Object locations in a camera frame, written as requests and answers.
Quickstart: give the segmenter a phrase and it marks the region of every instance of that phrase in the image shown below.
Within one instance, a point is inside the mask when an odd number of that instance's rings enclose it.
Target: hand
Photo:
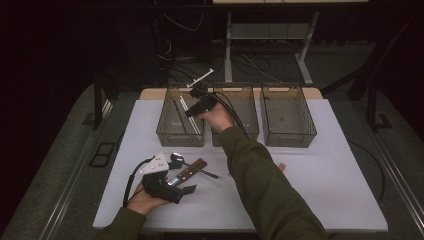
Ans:
[[[153,198],[143,189],[143,185],[138,184],[137,188],[134,191],[134,196],[129,201],[127,208],[147,216],[155,208],[162,205],[168,204],[169,201],[163,200],[161,198]]]
[[[219,133],[234,126],[233,117],[220,103],[217,103],[209,112],[197,115],[196,118],[206,120]]]

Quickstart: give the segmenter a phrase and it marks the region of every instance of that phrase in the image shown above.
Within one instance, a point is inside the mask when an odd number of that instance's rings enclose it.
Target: person's right hand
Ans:
[[[217,103],[212,110],[197,115],[196,118],[206,120],[219,133],[234,126],[233,117],[220,103]]]

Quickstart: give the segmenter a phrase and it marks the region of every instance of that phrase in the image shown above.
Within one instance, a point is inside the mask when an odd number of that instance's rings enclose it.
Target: sleeve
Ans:
[[[96,233],[92,240],[137,240],[146,216],[127,208],[120,208],[113,222]]]
[[[244,208],[262,239],[328,239],[265,146],[247,139],[236,126],[224,130],[219,140]]]

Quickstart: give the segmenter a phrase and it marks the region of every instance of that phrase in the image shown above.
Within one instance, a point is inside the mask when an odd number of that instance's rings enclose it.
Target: white tabletop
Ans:
[[[349,148],[327,100],[308,99],[317,136],[309,148],[268,147],[274,162],[287,165],[284,174],[302,195],[328,232],[387,231],[387,222]],[[145,231],[250,232],[254,227],[245,212],[233,179],[228,175],[222,148],[212,146],[206,126],[205,146],[200,148],[162,147],[156,135],[163,100],[139,100],[130,117],[93,226],[111,223],[119,207],[128,176],[142,160],[160,152],[169,156],[181,153],[186,162],[202,157],[204,168],[220,176],[210,178],[198,173],[184,185],[197,184],[196,191],[179,204],[168,204],[152,212]],[[261,118],[256,102],[258,119]],[[262,132],[258,141],[264,142]],[[181,170],[172,170],[174,177]],[[136,176],[133,189],[141,180]]]

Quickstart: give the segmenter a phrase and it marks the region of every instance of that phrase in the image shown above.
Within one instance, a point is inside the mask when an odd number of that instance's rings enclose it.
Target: wire basket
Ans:
[[[259,125],[252,83],[219,82],[214,83],[213,90],[227,105],[233,107],[249,139],[256,140],[259,135]],[[212,129],[212,145],[215,147],[221,146],[218,136],[218,132]]]
[[[261,113],[266,146],[307,148],[317,135],[298,85],[262,83]]]
[[[166,90],[162,112],[159,118],[156,134],[164,147],[202,147],[204,146],[204,123],[201,120],[192,121],[185,115],[180,102],[184,99],[190,108],[196,103],[184,84],[170,84]]]

